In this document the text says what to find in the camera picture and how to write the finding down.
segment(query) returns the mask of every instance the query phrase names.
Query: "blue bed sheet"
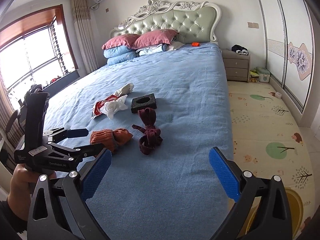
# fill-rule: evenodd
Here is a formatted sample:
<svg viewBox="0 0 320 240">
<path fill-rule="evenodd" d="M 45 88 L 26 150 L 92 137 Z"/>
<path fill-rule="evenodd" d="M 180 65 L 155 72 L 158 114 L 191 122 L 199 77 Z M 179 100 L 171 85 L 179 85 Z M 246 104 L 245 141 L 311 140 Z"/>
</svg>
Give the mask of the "blue bed sheet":
<svg viewBox="0 0 320 240">
<path fill-rule="evenodd" d="M 129 82 L 135 87 L 127 110 L 113 120 L 90 119 L 96 101 Z M 141 132 L 131 127 L 143 124 L 130 105 L 132 98 L 150 93 L 156 96 L 155 125 L 163 142 L 146 156 L 139 150 Z M 225 219 L 227 196 L 208 158 L 217 146 L 233 159 L 226 73 L 216 44 L 185 45 L 96 70 L 50 99 L 45 129 L 56 127 L 127 128 L 133 134 L 86 201 L 112 240 L 209 239 Z M 62 144 L 75 147 L 89 140 L 90 133 Z"/>
</svg>

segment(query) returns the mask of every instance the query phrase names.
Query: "beige curtain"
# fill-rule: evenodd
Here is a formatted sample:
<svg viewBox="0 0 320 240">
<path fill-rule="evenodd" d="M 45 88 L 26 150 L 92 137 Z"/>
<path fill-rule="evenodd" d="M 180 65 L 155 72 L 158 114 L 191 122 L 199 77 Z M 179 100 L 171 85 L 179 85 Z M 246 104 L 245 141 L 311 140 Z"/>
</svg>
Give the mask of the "beige curtain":
<svg viewBox="0 0 320 240">
<path fill-rule="evenodd" d="M 5 127 L 10 119 L 10 116 L 13 113 L 12 105 L 9 101 L 9 98 L 6 93 L 6 88 L 1 77 L 0 73 L 0 128 L 5 131 Z M 16 120 L 11 127 L 10 132 L 8 133 L 8 140 L 11 142 L 12 146 L 15 147 L 23 133 L 18 125 L 18 121 Z"/>
<path fill-rule="evenodd" d="M 87 73 L 98 69 L 88 0 L 71 0 L 76 35 Z"/>
</svg>

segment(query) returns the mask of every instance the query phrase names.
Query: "sliding wardrobe door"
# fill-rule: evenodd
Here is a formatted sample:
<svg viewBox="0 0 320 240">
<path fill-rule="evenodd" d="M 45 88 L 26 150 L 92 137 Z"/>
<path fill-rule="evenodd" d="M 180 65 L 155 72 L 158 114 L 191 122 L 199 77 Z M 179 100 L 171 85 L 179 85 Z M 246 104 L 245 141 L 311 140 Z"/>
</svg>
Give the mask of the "sliding wardrobe door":
<svg viewBox="0 0 320 240">
<path fill-rule="evenodd" d="M 280 83 L 284 73 L 284 26 L 277 0 L 260 0 L 268 38 L 267 69 Z"/>
<path fill-rule="evenodd" d="M 304 0 L 280 0 L 288 38 L 284 90 L 302 110 L 312 75 L 313 37 Z"/>
</svg>

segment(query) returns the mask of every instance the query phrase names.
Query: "black box with oval hole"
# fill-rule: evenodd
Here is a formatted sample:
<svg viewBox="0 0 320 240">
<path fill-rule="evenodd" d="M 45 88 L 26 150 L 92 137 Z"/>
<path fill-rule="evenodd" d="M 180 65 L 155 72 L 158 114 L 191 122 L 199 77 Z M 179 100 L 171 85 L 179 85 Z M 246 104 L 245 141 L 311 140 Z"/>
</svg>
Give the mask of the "black box with oval hole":
<svg viewBox="0 0 320 240">
<path fill-rule="evenodd" d="M 157 109 L 156 98 L 153 93 L 132 99 L 131 112 L 133 114 L 136 114 L 138 110 L 145 109 L 147 107 Z"/>
</svg>

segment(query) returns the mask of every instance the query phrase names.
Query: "dark red bow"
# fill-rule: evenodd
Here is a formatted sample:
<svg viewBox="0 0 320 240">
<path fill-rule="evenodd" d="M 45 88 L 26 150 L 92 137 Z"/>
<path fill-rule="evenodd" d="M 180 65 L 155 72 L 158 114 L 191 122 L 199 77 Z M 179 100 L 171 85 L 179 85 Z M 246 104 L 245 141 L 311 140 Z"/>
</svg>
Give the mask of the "dark red bow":
<svg viewBox="0 0 320 240">
<path fill-rule="evenodd" d="M 135 124 L 132 125 L 132 128 L 144 133 L 144 136 L 139 139 L 140 151 L 145 155 L 149 155 L 156 146 L 162 143 L 162 138 L 160 137 L 161 131 L 154 126 L 156 122 L 156 111 L 148 107 L 139 110 L 138 115 L 146 128 Z"/>
</svg>

